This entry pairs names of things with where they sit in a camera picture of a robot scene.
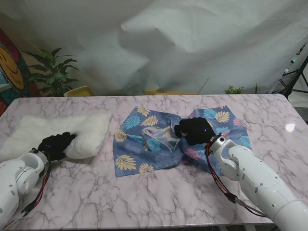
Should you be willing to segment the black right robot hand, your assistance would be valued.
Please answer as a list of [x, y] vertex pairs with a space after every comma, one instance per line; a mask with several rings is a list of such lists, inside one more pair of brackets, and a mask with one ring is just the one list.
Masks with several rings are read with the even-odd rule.
[[184, 138], [190, 146], [209, 143], [216, 136], [209, 122], [202, 117], [182, 119], [174, 127], [175, 135]]

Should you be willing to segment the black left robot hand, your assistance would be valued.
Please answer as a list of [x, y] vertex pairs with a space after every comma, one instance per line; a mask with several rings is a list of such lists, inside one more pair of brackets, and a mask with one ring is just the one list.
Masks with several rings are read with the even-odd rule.
[[38, 150], [44, 153], [51, 161], [59, 161], [66, 157], [64, 151], [77, 135], [70, 132], [51, 135], [41, 142]]

